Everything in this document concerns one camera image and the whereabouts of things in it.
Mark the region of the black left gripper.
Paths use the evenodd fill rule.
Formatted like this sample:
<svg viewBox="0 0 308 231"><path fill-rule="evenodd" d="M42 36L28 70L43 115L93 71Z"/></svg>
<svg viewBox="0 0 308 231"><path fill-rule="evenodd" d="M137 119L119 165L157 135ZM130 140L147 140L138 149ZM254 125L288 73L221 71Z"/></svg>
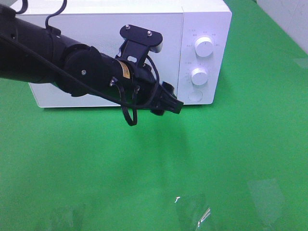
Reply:
<svg viewBox="0 0 308 231"><path fill-rule="evenodd" d="M148 52L160 52L163 46L161 33L146 28L124 25L120 35L125 39L115 57L122 74L114 74L110 86L117 86L119 97L112 92L110 101L130 108L150 108L151 113L162 116L165 111L179 114L183 102L174 94L174 87L162 82Z"/></svg>

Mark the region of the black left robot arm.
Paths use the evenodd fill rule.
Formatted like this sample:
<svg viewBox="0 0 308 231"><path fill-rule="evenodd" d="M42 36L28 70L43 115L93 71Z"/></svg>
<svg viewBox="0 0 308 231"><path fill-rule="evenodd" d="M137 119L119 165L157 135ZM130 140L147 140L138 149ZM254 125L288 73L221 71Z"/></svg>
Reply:
<svg viewBox="0 0 308 231"><path fill-rule="evenodd" d="M73 97L99 96L121 106L129 122L138 109L156 115L178 114L183 102L174 87L160 82L149 52L160 52L160 33L134 25L120 29L124 39L115 57L99 52L64 36L60 29L45 23L37 26L18 18L19 11L0 7L0 76L29 83L51 83Z"/></svg>

